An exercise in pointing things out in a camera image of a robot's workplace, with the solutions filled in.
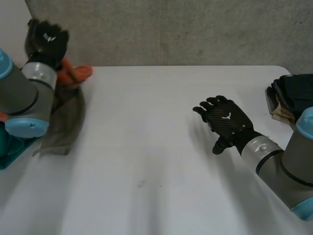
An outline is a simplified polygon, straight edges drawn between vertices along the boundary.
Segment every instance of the white table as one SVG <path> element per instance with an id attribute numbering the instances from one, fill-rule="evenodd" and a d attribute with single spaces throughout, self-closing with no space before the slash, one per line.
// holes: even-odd
<path id="1" fill-rule="evenodd" d="M 285 148 L 264 90 L 277 66 L 97 67 L 88 113 L 69 156 L 31 157 L 0 172 L 3 235 L 304 235 L 300 221 L 217 139 L 192 108 L 234 100 Z"/>

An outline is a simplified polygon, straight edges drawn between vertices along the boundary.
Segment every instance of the robotic hand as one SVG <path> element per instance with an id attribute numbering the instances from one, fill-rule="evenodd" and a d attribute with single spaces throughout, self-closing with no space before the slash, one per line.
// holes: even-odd
<path id="1" fill-rule="evenodd" d="M 0 49 L 0 110 L 6 131 L 16 137 L 43 136 L 49 126 L 57 70 L 67 50 L 68 32 L 58 25 L 31 20 L 20 71 Z"/>
<path id="2" fill-rule="evenodd" d="M 46 60 L 58 69 L 67 51 L 68 32 L 57 24 L 31 19 L 25 41 L 25 51 L 30 60 Z"/>
<path id="3" fill-rule="evenodd" d="M 220 135 L 214 154 L 235 146 L 247 165 L 259 175 L 292 212 L 303 220 L 313 218 L 313 107 L 298 120 L 283 151 L 268 137 L 254 131 L 246 114 L 224 96 L 211 97 L 193 111 Z"/>
<path id="4" fill-rule="evenodd" d="M 254 134 L 252 122 L 232 100 L 219 95 L 206 101 L 200 103 L 204 109 L 194 107 L 193 111 L 201 115 L 213 132 L 220 135 L 213 147 L 214 154 L 221 154 L 226 148 L 234 146 L 238 138 Z"/>

